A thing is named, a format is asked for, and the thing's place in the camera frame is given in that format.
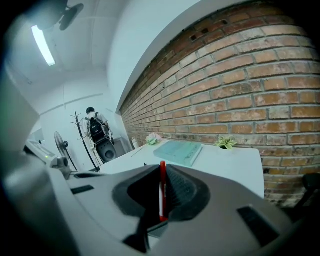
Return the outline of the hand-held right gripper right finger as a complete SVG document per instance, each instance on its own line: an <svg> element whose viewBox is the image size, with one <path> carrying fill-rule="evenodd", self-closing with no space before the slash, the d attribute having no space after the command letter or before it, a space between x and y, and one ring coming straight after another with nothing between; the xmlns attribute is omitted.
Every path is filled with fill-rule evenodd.
<svg viewBox="0 0 320 256"><path fill-rule="evenodd" d="M168 223L153 256L271 256L293 223L240 183L191 168L166 167Z"/></svg>

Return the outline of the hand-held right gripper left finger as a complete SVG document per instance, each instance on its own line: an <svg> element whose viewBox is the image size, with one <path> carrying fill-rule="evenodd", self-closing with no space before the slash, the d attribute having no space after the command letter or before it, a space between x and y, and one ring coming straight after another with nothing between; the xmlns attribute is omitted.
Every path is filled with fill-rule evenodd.
<svg viewBox="0 0 320 256"><path fill-rule="evenodd" d="M159 170L146 165L112 175L66 180L48 172L66 256L158 256L161 241L149 241L159 220Z"/></svg>

